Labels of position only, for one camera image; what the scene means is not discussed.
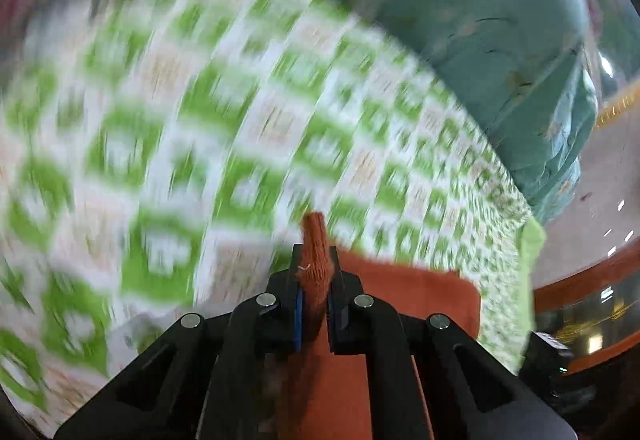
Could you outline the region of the orange knitted sweater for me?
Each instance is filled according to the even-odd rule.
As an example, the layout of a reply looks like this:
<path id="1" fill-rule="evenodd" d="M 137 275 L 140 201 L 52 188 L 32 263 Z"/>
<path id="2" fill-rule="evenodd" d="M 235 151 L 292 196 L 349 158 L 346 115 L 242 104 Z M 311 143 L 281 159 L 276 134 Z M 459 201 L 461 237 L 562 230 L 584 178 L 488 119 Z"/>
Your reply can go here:
<path id="1" fill-rule="evenodd" d="M 320 212 L 304 215 L 302 344 L 281 362 L 274 397 L 279 439 L 429 439 L 428 417 L 408 316 L 435 313 L 480 329 L 480 293 L 455 273 L 330 251 Z"/>

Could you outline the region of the green white patterned bedsheet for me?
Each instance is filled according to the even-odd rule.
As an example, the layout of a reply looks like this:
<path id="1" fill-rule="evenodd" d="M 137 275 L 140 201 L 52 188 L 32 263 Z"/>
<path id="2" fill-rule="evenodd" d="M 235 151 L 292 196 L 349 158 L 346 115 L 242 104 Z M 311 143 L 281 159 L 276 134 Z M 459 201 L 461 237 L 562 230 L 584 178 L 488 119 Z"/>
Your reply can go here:
<path id="1" fill-rule="evenodd" d="M 336 0 L 70 0 L 1 76 L 1 386 L 43 434 L 183 310 L 264 289 L 311 210 L 454 271 L 516 371 L 533 220 L 473 117 Z"/>

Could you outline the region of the teal floral blanket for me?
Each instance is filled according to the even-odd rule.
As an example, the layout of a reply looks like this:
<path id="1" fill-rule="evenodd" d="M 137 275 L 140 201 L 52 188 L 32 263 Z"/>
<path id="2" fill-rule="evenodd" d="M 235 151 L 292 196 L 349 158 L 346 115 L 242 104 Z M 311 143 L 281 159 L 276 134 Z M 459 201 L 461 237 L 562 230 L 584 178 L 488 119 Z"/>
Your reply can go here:
<path id="1" fill-rule="evenodd" d="M 442 78 L 540 222 L 570 204 L 597 101 L 586 0 L 346 0 Z"/>

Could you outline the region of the gold framed mirror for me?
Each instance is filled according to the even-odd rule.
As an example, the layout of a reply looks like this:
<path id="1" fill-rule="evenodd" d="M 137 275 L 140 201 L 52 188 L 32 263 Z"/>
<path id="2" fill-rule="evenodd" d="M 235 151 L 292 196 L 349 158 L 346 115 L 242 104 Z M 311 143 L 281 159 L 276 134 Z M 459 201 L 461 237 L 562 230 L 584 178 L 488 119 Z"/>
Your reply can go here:
<path id="1" fill-rule="evenodd" d="M 599 98 L 597 125 L 605 126 L 634 107 L 639 80 L 639 12 L 631 0 L 586 0 L 594 82 Z"/>

